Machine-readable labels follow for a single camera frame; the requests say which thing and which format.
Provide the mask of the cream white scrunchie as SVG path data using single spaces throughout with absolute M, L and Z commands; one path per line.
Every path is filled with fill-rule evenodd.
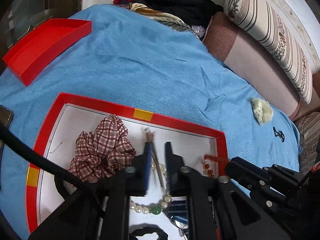
M 254 117 L 259 125 L 264 125 L 272 121 L 274 111 L 267 101 L 260 98 L 253 98 L 251 102 Z

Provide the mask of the wooden glass door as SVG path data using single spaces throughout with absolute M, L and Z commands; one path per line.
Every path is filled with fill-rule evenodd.
M 13 0 L 1 12 L 1 56 L 42 22 L 80 10 L 81 0 Z

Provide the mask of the red tray box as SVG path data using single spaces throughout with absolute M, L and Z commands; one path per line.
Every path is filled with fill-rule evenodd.
M 77 177 L 94 182 L 131 164 L 143 153 L 147 138 L 153 143 L 165 182 L 164 145 L 171 142 L 174 154 L 181 155 L 187 166 L 209 177 L 224 175 L 225 163 L 213 162 L 205 155 L 228 159 L 225 134 L 191 122 L 145 110 L 118 105 L 75 94 L 60 93 L 52 104 L 37 136 L 34 151 L 69 169 Z M 145 198 L 132 197 L 129 211 L 130 230 L 139 225 L 156 225 L 169 239 L 182 239 L 164 213 L 146 214 L 147 207 L 164 205 L 164 193 L 151 163 Z M 29 164 L 25 194 L 27 222 L 33 232 L 64 201 L 58 193 L 54 176 Z

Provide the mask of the black smartphone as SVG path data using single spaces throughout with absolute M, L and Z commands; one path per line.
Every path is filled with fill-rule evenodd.
M 13 120 L 13 117 L 13 111 L 9 110 L 7 107 L 4 107 L 3 105 L 0 105 L 1 124 L 8 128 Z

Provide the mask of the red box lid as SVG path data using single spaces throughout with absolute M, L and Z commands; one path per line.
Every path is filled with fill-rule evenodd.
M 51 18 L 21 38 L 3 61 L 28 86 L 48 64 L 91 32 L 91 21 Z

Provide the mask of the black hair band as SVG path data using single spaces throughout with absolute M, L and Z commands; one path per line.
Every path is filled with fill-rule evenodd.
M 140 229 L 134 230 L 132 233 L 129 233 L 129 240 L 137 240 L 137 237 L 142 237 L 144 235 L 153 234 L 156 233 L 158 236 L 158 239 L 160 240 L 168 240 L 168 234 L 164 232 L 159 227 L 151 227 L 151 226 L 145 226 Z

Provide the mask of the striped floral cushion right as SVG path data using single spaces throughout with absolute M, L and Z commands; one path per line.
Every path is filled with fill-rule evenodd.
M 319 112 L 313 112 L 295 122 L 300 134 L 299 170 L 306 175 L 317 158 Z

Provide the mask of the striped floral pillow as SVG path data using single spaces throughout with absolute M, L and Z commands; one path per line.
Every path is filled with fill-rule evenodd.
M 308 59 L 268 1 L 225 0 L 224 13 L 270 53 L 300 98 L 309 104 L 312 98 L 312 74 Z

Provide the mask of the pink folded quilt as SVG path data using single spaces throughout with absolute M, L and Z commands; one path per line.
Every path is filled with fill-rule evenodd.
M 306 104 L 272 56 L 223 12 L 212 16 L 203 43 L 209 53 L 291 120 L 319 111 L 318 90 L 313 89 L 311 102 Z

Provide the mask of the blue striped hair bow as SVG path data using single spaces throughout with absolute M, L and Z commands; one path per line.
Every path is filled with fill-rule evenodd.
M 175 200 L 166 213 L 171 223 L 181 230 L 188 230 L 188 208 L 186 200 Z

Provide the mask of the blue towel bedspread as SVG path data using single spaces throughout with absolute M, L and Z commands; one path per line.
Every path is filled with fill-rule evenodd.
M 1 75 L 1 104 L 14 113 L 10 130 L 33 147 L 61 92 L 110 101 L 223 131 L 228 155 L 259 167 L 298 171 L 299 133 L 282 111 L 259 125 L 251 98 L 259 93 L 208 53 L 189 32 L 178 32 L 115 5 L 74 15 L 92 32 L 65 50 L 29 85 Z

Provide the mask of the silver metal hair clip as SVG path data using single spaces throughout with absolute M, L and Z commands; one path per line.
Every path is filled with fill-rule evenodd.
M 157 155 L 157 151 L 156 151 L 155 143 L 154 143 L 154 133 L 148 127 L 145 129 L 145 133 L 146 133 L 147 141 L 151 143 L 151 152 L 152 152 L 153 162 L 155 163 L 155 169 L 158 174 L 160 186 L 161 186 L 163 192 L 165 192 L 163 173 L 161 171 L 160 162 L 158 159 L 158 155 Z

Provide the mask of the dark clothes pile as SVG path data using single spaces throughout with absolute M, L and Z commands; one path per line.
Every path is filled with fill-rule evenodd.
M 211 0 L 113 0 L 125 7 L 179 32 L 190 32 L 202 40 L 212 17 L 223 7 Z

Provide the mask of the red plaid scrunchie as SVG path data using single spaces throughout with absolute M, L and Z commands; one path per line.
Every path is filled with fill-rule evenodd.
M 132 164 L 136 150 L 127 138 L 128 129 L 116 115 L 106 116 L 93 132 L 81 132 L 69 172 L 83 181 L 115 175 Z

